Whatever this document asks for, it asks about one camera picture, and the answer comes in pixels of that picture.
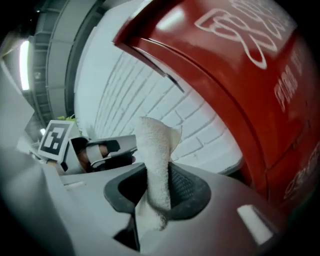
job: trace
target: fluorescent light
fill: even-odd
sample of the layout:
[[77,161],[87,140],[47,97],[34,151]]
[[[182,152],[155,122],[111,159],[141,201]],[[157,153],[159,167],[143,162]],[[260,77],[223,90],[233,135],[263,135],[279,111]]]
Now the fluorescent light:
[[24,41],[20,46],[19,70],[22,90],[29,90],[28,78],[28,51],[29,41]]

